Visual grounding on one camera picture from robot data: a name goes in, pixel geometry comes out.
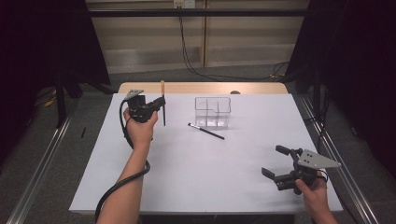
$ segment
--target gray floor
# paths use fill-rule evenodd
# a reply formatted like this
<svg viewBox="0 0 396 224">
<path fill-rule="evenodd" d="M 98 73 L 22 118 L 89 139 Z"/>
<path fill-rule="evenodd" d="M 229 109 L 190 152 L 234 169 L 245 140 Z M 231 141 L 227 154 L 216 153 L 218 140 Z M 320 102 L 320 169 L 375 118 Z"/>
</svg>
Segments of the gray floor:
<svg viewBox="0 0 396 224">
<path fill-rule="evenodd" d="M 264 78 L 273 74 L 272 65 L 233 66 L 196 69 L 200 73 L 231 77 L 213 77 L 220 81 L 253 81 L 235 77 Z M 206 77 L 197 76 L 187 69 L 156 71 L 149 73 L 112 75 L 110 88 L 117 89 L 125 81 L 212 81 Z M 254 81 L 276 81 L 267 78 Z M 93 223 L 93 217 L 84 217 L 68 212 L 87 161 L 91 155 L 97 135 L 100 132 L 111 96 L 105 95 L 89 86 L 81 85 L 84 94 L 79 99 L 70 99 L 66 95 L 67 108 L 76 107 L 72 114 L 64 139 L 53 154 L 49 169 L 43 174 L 41 185 L 31 204 L 30 209 L 21 219 L 24 223 Z M 302 104 L 302 95 L 295 94 L 294 83 L 287 84 L 288 91 L 293 94 L 303 119 L 308 118 Z M 41 103 L 47 99 L 37 99 Z M 49 107 L 38 106 L 31 123 L 15 146 L 7 162 L 4 164 L 0 176 L 0 223 L 6 223 L 12 210 L 22 196 L 26 186 L 35 173 L 46 152 L 57 123 L 56 105 Z M 396 181 L 388 174 L 382 165 L 372 156 L 370 148 L 363 139 L 359 139 L 351 131 L 352 125 L 345 118 L 336 102 L 330 101 L 327 113 L 326 130 L 338 148 L 344 162 L 352 174 L 362 194 L 373 209 L 378 223 L 396 222 Z M 314 143 L 318 141 L 318 134 L 313 124 L 308 123 Z M 330 171 L 330 177 L 340 199 L 345 202 L 353 216 L 359 223 L 363 223 L 355 203 L 349 197 L 347 189 L 336 171 Z M 348 211 L 335 214 L 340 223 L 354 223 Z M 191 219 L 165 218 L 160 223 L 211 223 L 210 217 L 195 217 Z M 264 222 L 263 217 L 255 223 Z M 294 223 L 310 223 L 306 214 L 298 214 Z"/>
</svg>

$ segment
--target transparent box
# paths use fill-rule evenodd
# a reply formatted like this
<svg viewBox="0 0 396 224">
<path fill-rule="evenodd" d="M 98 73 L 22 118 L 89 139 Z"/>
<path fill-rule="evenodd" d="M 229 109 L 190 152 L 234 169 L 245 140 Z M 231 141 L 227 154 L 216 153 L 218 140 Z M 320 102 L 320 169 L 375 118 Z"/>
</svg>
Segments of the transparent box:
<svg viewBox="0 0 396 224">
<path fill-rule="evenodd" d="M 195 125 L 200 127 L 227 127 L 231 114 L 228 97 L 195 98 Z"/>
</svg>

